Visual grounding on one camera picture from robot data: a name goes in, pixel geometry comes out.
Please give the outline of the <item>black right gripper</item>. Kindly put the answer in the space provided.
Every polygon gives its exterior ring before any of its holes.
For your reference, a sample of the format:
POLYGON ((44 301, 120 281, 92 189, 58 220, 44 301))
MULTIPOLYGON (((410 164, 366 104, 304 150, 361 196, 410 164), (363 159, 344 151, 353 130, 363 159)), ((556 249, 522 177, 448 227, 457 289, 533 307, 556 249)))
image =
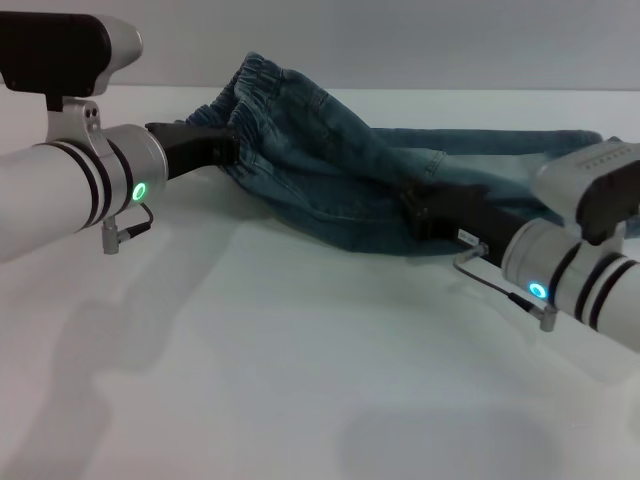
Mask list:
POLYGON ((511 240, 527 221, 494 206, 486 199, 487 193, 478 185, 412 185, 400 192, 400 200, 414 239, 462 245, 461 234, 465 232, 486 244, 484 257, 500 266, 511 240))

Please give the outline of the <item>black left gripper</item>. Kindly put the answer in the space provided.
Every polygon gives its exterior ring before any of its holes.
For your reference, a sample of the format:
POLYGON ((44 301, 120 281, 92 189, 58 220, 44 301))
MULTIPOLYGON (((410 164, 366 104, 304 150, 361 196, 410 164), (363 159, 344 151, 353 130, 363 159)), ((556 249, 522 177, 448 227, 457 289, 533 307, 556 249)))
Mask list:
POLYGON ((159 122, 147 123, 145 128, 164 150, 168 180, 203 167, 239 161, 241 141, 233 129, 159 122))

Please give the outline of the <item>blue denim shorts with print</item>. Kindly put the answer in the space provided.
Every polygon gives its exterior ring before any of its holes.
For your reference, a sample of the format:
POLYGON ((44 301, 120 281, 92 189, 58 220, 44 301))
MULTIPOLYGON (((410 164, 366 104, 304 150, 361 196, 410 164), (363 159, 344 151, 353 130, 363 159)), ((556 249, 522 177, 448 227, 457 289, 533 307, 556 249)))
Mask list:
POLYGON ((602 141, 588 130, 373 128, 303 74, 247 55, 191 126, 234 130, 225 172, 291 227, 356 253, 440 256, 457 251, 410 233, 399 195, 412 185, 484 185, 526 219, 552 213, 530 191, 547 162, 602 141))

